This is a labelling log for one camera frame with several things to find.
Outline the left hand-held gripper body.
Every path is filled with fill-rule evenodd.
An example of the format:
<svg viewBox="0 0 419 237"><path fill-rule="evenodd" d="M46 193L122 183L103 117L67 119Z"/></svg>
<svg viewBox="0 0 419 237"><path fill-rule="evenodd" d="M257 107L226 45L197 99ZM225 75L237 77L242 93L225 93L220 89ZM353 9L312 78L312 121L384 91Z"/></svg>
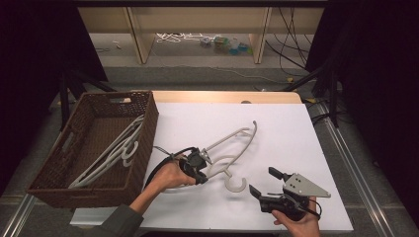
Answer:
<svg viewBox="0 0 419 237"><path fill-rule="evenodd" d="M194 179L196 174L202 172L202 169L208 164L211 164L208 152L205 149L200 150L199 148L193 148L188 156L183 157L179 161L181 170Z"/></svg>

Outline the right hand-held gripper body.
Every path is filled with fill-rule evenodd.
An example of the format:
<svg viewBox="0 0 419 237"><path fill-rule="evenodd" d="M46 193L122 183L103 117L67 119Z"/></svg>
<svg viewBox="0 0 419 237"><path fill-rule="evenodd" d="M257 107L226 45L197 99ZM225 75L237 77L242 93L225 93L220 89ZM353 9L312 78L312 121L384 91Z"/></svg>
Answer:
<svg viewBox="0 0 419 237"><path fill-rule="evenodd" d="M276 197L261 196L259 198L261 211L271 213L273 210L278 210L293 221L300 221L307 213L320 218L321 213L308 207L310 197L330 198L331 194L301 174L283 174L282 180L285 182L283 192Z"/></svg>

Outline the brown wicker basket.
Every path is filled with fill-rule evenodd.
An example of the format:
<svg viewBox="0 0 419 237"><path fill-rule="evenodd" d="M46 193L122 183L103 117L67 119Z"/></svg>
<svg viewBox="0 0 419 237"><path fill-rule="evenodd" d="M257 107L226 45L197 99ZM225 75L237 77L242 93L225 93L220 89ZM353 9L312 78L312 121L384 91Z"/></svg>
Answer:
<svg viewBox="0 0 419 237"><path fill-rule="evenodd" d="M131 203L143 186L158 116L150 91L83 94L28 193L56 208ZM139 135L117 162L91 184L72 188L104 163L112 142L137 118Z"/></svg>

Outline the person's left hand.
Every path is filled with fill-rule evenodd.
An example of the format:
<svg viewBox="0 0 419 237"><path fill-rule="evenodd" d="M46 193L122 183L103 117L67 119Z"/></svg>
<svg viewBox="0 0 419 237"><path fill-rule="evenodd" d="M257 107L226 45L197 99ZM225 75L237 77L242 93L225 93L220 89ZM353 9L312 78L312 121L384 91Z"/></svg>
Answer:
<svg viewBox="0 0 419 237"><path fill-rule="evenodd" d="M194 185L195 183L194 178L186 175L180 169L178 161L170 161L157 171L147 188L159 194L167 189Z"/></svg>

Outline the person's right hand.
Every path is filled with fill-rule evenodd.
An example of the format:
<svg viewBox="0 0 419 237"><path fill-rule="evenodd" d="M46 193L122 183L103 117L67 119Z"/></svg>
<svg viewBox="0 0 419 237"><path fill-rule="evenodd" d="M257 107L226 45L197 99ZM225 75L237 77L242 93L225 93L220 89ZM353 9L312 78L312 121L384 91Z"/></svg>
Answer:
<svg viewBox="0 0 419 237"><path fill-rule="evenodd" d="M320 237L319 218L311 213L300 221L293 221L278 210L273 210L272 215L276 218L274 224L284 225L293 237Z"/></svg>

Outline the white table mat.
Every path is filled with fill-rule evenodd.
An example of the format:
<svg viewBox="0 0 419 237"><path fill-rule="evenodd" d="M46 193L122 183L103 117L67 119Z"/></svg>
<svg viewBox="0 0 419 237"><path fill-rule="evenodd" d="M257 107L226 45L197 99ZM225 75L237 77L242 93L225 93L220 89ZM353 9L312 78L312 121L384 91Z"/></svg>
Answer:
<svg viewBox="0 0 419 237"><path fill-rule="evenodd" d="M353 229L323 151L303 104L160 103L158 124L148 166L168 152L207 148L217 168L228 154L238 160L227 177L233 186L255 187L278 194L282 181L271 167L299 173L326 190L320 200L320 228L343 233ZM274 218L260 209L248 191L230 192L221 173L203 185L168 190L144 214L143 229L203 232L276 232Z"/></svg>

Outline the wooden table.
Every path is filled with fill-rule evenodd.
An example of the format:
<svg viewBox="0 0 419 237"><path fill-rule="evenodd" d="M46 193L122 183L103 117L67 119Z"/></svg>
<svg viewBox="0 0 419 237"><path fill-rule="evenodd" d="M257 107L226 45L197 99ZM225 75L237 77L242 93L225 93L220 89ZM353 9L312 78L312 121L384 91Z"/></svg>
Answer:
<svg viewBox="0 0 419 237"><path fill-rule="evenodd" d="M295 92L154 91L159 103L300 104Z"/></svg>

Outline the pile of colourful toys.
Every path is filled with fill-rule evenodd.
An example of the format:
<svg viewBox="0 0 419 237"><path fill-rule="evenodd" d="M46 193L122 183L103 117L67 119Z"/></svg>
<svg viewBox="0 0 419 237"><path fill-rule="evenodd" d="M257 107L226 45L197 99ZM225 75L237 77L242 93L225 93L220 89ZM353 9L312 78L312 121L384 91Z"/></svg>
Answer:
<svg viewBox="0 0 419 237"><path fill-rule="evenodd" d="M251 55L253 53L252 48L244 42L233 38L215 36L215 37L203 37L200 39L200 46L204 48L212 47L216 53L239 55L242 53Z"/></svg>

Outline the light wooden shelf unit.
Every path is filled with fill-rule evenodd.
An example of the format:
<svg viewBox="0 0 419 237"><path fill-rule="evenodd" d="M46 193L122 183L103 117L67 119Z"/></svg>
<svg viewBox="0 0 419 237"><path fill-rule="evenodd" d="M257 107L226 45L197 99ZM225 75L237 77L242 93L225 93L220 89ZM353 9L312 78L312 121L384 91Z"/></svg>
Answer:
<svg viewBox="0 0 419 237"><path fill-rule="evenodd" d="M80 7L90 33L129 34L137 62L147 62L157 33L246 34L254 62L262 62L268 34L283 34L293 21L299 35L316 33L321 8L297 7Z"/></svg>

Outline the dark curtain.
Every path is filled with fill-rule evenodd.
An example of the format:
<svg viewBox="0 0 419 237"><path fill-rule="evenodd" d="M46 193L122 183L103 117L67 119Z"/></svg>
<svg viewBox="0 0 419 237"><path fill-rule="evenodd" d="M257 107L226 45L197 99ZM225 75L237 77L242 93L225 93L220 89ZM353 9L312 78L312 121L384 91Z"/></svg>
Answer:
<svg viewBox="0 0 419 237"><path fill-rule="evenodd" d="M75 3L0 0L0 196L71 71L107 79Z"/></svg>
<svg viewBox="0 0 419 237"><path fill-rule="evenodd" d="M306 68L331 55L357 20L338 68L363 139L419 228L419 0L328 0Z"/></svg>

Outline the metal floor rail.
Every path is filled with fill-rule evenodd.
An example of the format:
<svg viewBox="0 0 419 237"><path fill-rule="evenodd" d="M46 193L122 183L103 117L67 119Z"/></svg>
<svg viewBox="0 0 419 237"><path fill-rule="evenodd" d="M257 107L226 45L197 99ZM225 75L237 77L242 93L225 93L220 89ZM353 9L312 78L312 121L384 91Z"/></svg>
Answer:
<svg viewBox="0 0 419 237"><path fill-rule="evenodd" d="M323 115L327 114L327 118L325 119L326 127L332 139L334 140L335 146L337 147L340 156L343 159L343 163L345 164L348 173L353 180L353 183L377 230L378 235L380 237L395 237L386 215L384 214L382 208L379 206L377 198L373 194L371 187L362 174L362 171L359 168L352 152L350 151L349 146L347 145L341 131L332 122L331 112L323 102L319 104L318 110Z"/></svg>
<svg viewBox="0 0 419 237"><path fill-rule="evenodd" d="M34 196L25 194L6 224L5 229L0 233L0 237L19 237L29 219L36 201L37 199Z"/></svg>

